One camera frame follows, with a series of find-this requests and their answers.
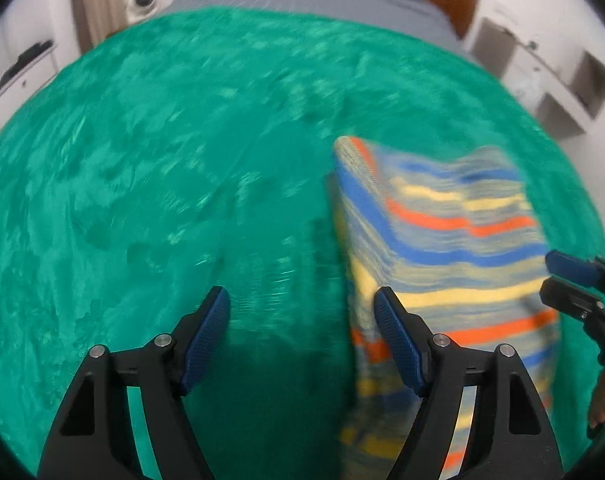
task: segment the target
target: gray bedsheet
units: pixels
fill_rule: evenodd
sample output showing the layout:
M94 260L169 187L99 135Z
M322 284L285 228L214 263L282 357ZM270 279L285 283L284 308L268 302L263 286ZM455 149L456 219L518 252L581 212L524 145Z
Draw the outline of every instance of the gray bedsheet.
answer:
M396 30L428 41L468 60L447 15L427 0L174 0L164 14L207 6L308 12Z

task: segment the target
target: striped towel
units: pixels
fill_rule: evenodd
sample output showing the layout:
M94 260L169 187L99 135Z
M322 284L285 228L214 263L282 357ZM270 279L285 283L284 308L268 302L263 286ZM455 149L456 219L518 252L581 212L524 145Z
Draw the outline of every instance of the striped towel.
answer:
M341 436L343 478L385 479L419 405L373 318L382 285L462 346L514 345L549 406L558 330L555 311L538 297L547 246L502 152L481 148L443 164L341 137L335 159L358 372L357 407ZM465 390L443 478L460 467L473 402Z

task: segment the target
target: teal blanket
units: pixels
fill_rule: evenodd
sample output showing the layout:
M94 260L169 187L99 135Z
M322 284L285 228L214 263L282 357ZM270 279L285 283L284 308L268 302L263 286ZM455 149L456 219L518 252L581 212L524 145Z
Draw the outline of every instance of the teal blanket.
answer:
M336 478L353 396L325 188L340 135L436 160L497 146L550 245L605 254L565 156L464 60L314 16L218 8L132 27L0 134L0 432L31 469L90 346L140 346L218 284L230 328L187 399L218 480ZM562 330L554 425L570 462L586 445L597 350L578 323Z

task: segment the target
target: finger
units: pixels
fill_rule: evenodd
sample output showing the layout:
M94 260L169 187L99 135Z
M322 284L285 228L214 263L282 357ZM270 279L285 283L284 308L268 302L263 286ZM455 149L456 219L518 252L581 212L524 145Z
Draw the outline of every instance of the finger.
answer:
M605 423L605 370L601 372L598 377L598 383L593 390L588 421L591 428Z

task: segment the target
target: blue gripper pad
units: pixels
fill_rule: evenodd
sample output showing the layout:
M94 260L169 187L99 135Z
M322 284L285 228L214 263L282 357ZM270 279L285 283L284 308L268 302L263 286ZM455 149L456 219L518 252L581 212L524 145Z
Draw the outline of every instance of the blue gripper pad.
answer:
M595 265L559 251L549 252L545 257L545 263L547 264L547 270L551 274L555 274L576 285L593 287L596 286L600 277Z
M181 384L187 392L204 378L207 365L222 339L230 317L229 293L221 288L185 354Z
M391 349L402 382L420 395L426 384L421 354L388 298L381 291L373 297L373 315L382 338Z

